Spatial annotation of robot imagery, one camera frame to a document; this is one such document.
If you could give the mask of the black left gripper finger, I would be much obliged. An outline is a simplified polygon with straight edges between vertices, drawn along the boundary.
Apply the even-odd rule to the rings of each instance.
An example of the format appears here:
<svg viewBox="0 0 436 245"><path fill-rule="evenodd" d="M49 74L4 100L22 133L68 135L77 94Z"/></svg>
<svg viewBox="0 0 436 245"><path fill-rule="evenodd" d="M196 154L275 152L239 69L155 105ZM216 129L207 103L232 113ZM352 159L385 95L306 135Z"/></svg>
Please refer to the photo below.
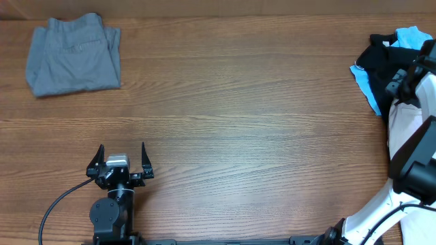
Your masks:
<svg viewBox="0 0 436 245"><path fill-rule="evenodd" d="M141 165L142 165L143 170L152 170L153 169L151 162L150 162L150 159L146 153L146 148L145 148L144 142L142 142L142 147L141 147Z"/></svg>
<svg viewBox="0 0 436 245"><path fill-rule="evenodd" d="M95 156L88 164L87 169L95 169L103 162L104 162L104 145L100 144Z"/></svg>

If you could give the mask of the beige shorts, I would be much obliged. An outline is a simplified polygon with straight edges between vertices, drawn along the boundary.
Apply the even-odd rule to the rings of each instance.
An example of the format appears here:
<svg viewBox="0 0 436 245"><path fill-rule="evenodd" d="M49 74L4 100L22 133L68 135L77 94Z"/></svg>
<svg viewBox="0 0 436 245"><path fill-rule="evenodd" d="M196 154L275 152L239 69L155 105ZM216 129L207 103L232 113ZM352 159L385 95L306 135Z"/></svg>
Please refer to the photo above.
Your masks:
<svg viewBox="0 0 436 245"><path fill-rule="evenodd" d="M388 148L392 159L399 148L422 124L422 110L412 104L392 102L388 117ZM435 213L416 210L402 218L404 245L435 245Z"/></svg>

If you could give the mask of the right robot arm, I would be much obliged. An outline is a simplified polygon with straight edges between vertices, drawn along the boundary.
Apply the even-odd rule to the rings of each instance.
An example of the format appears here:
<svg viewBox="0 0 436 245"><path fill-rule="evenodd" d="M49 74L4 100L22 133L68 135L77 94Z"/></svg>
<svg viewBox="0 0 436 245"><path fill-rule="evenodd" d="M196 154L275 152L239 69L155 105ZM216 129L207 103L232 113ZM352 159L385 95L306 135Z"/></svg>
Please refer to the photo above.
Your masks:
<svg viewBox="0 0 436 245"><path fill-rule="evenodd" d="M393 108L420 111L421 123L398 149L391 149L388 181L359 212L341 219L314 244L374 244L392 226L415 210L433 211L435 203L435 40L420 50L386 47L383 59L374 61L368 52L358 65L370 69L380 91L392 97Z"/></svg>

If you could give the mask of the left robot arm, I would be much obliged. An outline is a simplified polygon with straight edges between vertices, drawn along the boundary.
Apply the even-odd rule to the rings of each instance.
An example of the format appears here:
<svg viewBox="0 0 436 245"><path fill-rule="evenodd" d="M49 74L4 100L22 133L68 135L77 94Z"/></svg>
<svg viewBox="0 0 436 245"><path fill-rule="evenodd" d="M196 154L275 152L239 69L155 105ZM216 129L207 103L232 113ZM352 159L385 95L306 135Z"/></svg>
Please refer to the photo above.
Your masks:
<svg viewBox="0 0 436 245"><path fill-rule="evenodd" d="M103 146L87 166L86 175L107 191L107 197L98 199L89 212L94 244L146 243L134 231L135 189L144 186L146 179L154 178L145 145L141 146L141 167L141 172L131 173L126 154L112 154L105 159Z"/></svg>

